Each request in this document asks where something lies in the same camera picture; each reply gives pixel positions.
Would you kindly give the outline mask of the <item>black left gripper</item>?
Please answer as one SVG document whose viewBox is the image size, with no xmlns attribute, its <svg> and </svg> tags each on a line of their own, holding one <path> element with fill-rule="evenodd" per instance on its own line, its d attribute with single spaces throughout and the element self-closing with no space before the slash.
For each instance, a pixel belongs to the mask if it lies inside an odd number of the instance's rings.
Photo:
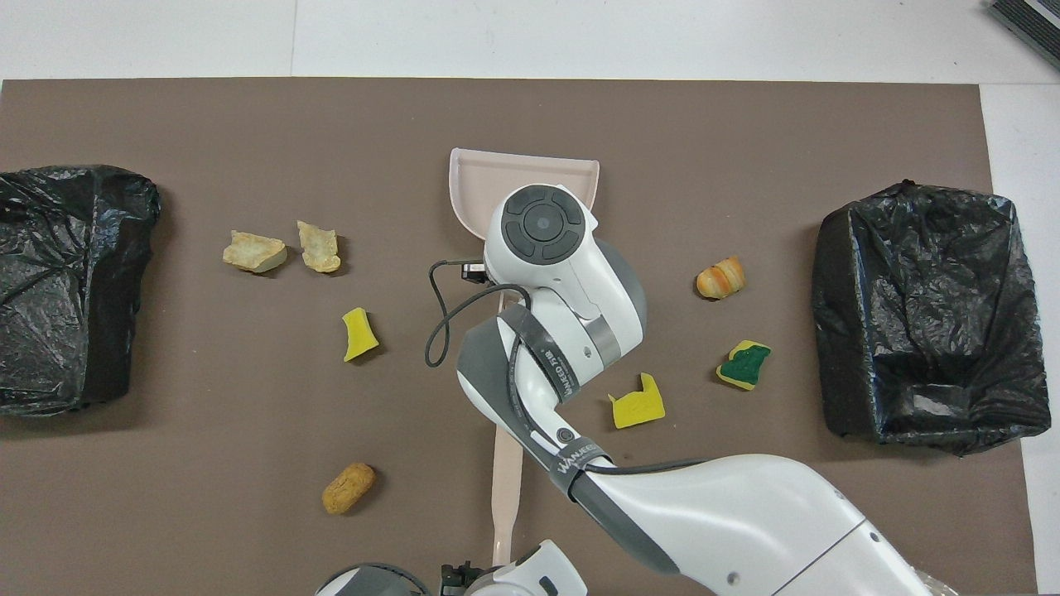
<svg viewBox="0 0 1060 596">
<path fill-rule="evenodd" d="M 485 569 L 473 566 L 470 561 L 461 565 L 441 565 L 439 594 L 465 595 L 467 589 L 484 574 Z"/>
</svg>

